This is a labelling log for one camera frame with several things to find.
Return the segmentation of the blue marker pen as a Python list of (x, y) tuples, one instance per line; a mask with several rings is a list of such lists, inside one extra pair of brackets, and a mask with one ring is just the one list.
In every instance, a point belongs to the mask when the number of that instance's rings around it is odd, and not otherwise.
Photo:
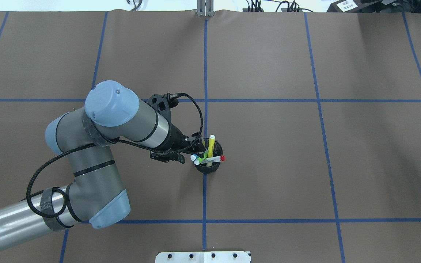
[(199, 155), (196, 155), (196, 154), (190, 155), (190, 159), (191, 159), (192, 161), (195, 161), (195, 160), (197, 160), (198, 158), (200, 158), (200, 156), (199, 156)]

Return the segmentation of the green highlighter pen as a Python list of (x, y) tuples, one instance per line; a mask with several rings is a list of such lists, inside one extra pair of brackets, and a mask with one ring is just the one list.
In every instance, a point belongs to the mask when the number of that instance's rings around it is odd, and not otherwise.
[(204, 152), (202, 156), (193, 155), (193, 157), (195, 157), (195, 160), (193, 161), (194, 165), (200, 165), (208, 157), (208, 152)]

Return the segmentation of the yellow highlighter pen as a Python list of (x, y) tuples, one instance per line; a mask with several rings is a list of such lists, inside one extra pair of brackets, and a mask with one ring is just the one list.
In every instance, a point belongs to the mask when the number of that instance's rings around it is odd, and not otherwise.
[(208, 157), (213, 157), (214, 146), (215, 146), (215, 136), (210, 135), (209, 140), (208, 140)]

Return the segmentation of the red white marker pen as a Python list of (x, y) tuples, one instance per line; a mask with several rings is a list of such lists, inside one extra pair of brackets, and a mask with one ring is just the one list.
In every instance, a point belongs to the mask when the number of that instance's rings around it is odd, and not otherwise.
[(205, 159), (202, 159), (200, 161), (200, 164), (207, 164), (207, 163), (220, 163), (222, 161), (225, 161), (225, 156), (215, 156), (215, 157), (207, 157)]

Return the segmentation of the black mesh pen cup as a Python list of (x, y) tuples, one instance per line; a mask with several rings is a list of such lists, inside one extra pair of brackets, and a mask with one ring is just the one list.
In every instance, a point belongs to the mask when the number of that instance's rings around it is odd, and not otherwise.
[[(217, 140), (215, 140), (215, 142), (213, 144), (212, 150), (213, 150), (212, 154), (210, 154), (210, 151), (209, 150), (206, 150), (203, 153), (202, 156), (203, 157), (207, 157), (207, 158), (210, 158), (210, 157), (214, 158), (214, 157), (217, 157), (217, 156), (223, 156), (222, 146), (221, 146), (221, 144)], [(211, 173), (214, 173), (214, 172), (216, 172), (218, 170), (219, 166), (220, 166), (220, 161), (215, 161), (213, 163), (206, 163), (206, 162), (204, 162), (204, 163), (199, 163), (199, 164), (195, 164), (194, 165), (194, 167), (199, 172), (201, 172), (203, 174), (211, 174)]]

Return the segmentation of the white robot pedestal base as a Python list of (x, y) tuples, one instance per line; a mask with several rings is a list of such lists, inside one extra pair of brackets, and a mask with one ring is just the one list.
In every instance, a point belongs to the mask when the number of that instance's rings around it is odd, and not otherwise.
[(156, 263), (252, 263), (247, 251), (176, 251), (160, 252)]

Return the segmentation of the aluminium frame post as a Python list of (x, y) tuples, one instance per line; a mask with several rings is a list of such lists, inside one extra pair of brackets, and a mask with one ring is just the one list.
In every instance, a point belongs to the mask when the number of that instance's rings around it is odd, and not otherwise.
[(214, 0), (197, 0), (196, 14), (200, 17), (214, 16)]

